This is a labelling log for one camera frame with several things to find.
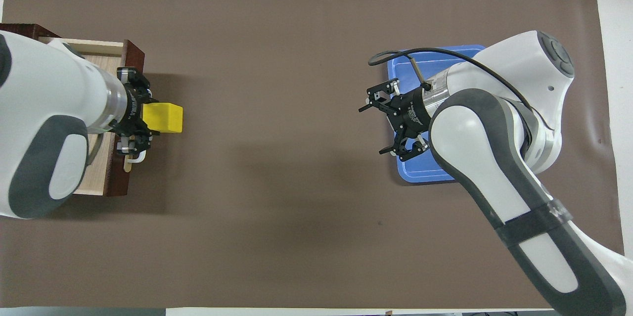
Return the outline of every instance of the yellow cube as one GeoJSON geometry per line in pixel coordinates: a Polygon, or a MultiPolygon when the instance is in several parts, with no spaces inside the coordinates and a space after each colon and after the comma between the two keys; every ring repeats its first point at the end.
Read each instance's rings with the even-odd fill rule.
{"type": "Polygon", "coordinates": [[[182,107],[169,102],[143,104],[143,122],[161,133],[182,133],[182,107]]]}

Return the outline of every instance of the blue tray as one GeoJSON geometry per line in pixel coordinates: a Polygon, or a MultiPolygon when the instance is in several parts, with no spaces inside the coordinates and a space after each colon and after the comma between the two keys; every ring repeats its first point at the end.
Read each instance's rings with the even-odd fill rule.
{"type": "MultiPolygon", "coordinates": [[[[478,52],[484,50],[485,47],[481,45],[460,45],[443,48],[473,57],[478,52]]],[[[413,56],[416,63],[418,63],[418,67],[425,79],[430,78],[453,64],[463,61],[462,59],[436,52],[419,52],[411,54],[411,56],[413,56]]],[[[415,75],[413,66],[407,57],[401,56],[390,60],[387,63],[387,73],[390,80],[395,77],[400,79],[400,92],[402,93],[409,92],[420,86],[420,81],[415,75]]],[[[426,140],[429,140],[429,132],[423,133],[422,136],[426,140]]],[[[412,144],[413,139],[409,139],[407,141],[407,149],[411,149],[412,144]]],[[[452,176],[448,175],[447,172],[437,165],[430,150],[404,163],[396,158],[396,164],[398,165],[400,176],[408,182],[435,183],[454,180],[452,176]]]]}

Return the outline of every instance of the brown mat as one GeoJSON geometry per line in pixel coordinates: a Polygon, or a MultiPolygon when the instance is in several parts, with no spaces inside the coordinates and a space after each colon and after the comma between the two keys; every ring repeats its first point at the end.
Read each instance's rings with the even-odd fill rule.
{"type": "Polygon", "coordinates": [[[541,179],[622,252],[595,0],[5,0],[3,19],[130,39],[185,108],[127,197],[0,221],[3,307],[547,307],[465,190],[403,183],[384,116],[357,112],[376,52],[531,29],[578,75],[541,179]]]}

